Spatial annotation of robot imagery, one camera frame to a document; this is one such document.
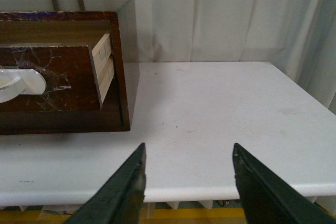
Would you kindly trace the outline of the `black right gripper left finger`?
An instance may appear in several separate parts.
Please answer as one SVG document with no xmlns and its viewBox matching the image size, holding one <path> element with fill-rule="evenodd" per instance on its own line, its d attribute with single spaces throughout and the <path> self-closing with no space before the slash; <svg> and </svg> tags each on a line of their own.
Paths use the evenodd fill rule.
<svg viewBox="0 0 336 224">
<path fill-rule="evenodd" d="M 141 143 L 98 192 L 65 223 L 139 223 L 146 187 Z"/>
</svg>

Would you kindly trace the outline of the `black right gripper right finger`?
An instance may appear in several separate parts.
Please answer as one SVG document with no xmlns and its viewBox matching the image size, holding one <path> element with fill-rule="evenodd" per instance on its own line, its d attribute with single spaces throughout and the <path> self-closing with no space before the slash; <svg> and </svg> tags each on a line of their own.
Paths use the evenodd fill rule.
<svg viewBox="0 0 336 224">
<path fill-rule="evenodd" d="M 248 223 L 320 223 L 321 210 L 290 187 L 240 144 L 233 163 Z"/>
</svg>

